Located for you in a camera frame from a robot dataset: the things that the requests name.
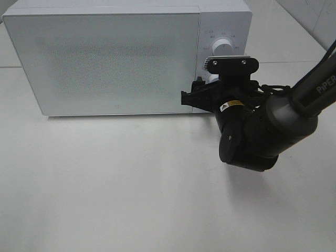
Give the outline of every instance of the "white tabletop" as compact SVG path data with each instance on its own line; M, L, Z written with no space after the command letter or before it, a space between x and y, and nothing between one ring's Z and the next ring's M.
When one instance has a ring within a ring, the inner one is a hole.
M247 52L270 62L253 78L294 84L323 49L276 2L248 4ZM219 160L210 114L43 116L7 42L0 25L1 252L335 251L335 106L257 173Z

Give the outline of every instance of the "white wall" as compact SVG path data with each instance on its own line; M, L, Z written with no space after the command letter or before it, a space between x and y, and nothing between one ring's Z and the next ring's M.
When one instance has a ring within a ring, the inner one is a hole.
M277 0L325 49L336 39L336 0Z
M1 23L1 16L5 13L5 11L13 5L17 0L0 0L0 23Z

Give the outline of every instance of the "microwave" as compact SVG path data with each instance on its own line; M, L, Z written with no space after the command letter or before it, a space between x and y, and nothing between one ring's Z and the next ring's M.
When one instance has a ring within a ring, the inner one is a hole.
M2 19L42 114L196 113L181 90L243 55L243 0L18 0Z

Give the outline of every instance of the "robotic arm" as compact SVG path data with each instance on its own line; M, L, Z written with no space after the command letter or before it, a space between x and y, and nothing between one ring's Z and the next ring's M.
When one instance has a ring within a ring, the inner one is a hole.
M329 57L335 47L336 41L293 88L259 86L250 79L259 62L249 56L208 57L204 69L219 80L198 77L190 93L181 92L181 103L215 114L223 162L262 172L314 133L318 114L336 101L336 54Z

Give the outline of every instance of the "yellow warning sticker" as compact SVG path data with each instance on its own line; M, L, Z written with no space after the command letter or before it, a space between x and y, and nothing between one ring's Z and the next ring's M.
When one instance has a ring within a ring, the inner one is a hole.
M226 110L227 108L231 107L231 106L244 106L244 104L239 101L239 100L232 100L232 101L228 101L225 102L223 105L220 106L220 111L223 112L224 110Z

